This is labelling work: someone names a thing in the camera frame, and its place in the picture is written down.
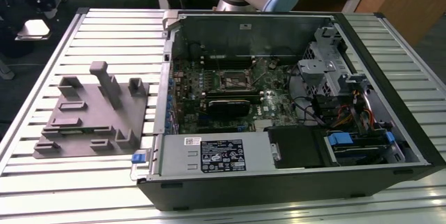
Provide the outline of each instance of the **warning label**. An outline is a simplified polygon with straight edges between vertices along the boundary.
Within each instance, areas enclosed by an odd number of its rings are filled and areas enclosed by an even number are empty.
[[[200,149],[203,173],[246,171],[240,139],[202,141]]]

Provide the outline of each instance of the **barcode sticker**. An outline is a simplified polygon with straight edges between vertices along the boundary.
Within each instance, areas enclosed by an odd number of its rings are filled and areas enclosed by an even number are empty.
[[[188,137],[184,138],[184,145],[190,146],[190,145],[199,145],[202,142],[202,137]]]

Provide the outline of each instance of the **floor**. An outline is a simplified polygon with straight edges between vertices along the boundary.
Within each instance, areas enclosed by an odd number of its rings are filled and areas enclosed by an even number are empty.
[[[172,8],[179,8],[179,1],[170,0]],[[186,0],[191,9],[210,9],[218,0]],[[0,80],[0,140],[17,114],[39,78],[44,65],[57,46],[61,35],[79,7],[93,8],[159,8],[156,0],[68,0],[60,4],[53,33],[47,41],[24,42],[20,48],[31,48],[32,52],[23,57],[3,57],[3,61],[15,72],[13,80]],[[446,16],[441,18],[429,34],[415,47],[417,52],[431,69],[446,82]]]

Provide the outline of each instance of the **blue plastic clip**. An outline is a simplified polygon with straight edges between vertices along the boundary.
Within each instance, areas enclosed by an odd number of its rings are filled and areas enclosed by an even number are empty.
[[[390,143],[393,143],[395,141],[395,136],[393,136],[391,132],[386,132],[386,137]]]
[[[336,144],[352,144],[354,141],[351,140],[350,133],[332,133],[328,136],[330,145]]]
[[[133,154],[132,155],[132,164],[146,163],[146,154]]]

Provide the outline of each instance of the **aluminum extrusion table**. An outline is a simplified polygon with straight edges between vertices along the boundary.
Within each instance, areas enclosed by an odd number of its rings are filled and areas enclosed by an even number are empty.
[[[152,142],[163,58],[163,10],[79,13],[0,144],[3,223],[445,223],[446,170],[373,197],[194,211],[156,210],[129,178],[131,156],[35,159],[33,146],[60,94],[63,75],[83,83],[92,61],[107,61],[117,82],[150,82],[143,147]],[[386,19],[346,14],[406,105],[446,158],[446,87]],[[362,70],[348,54],[356,70]]]

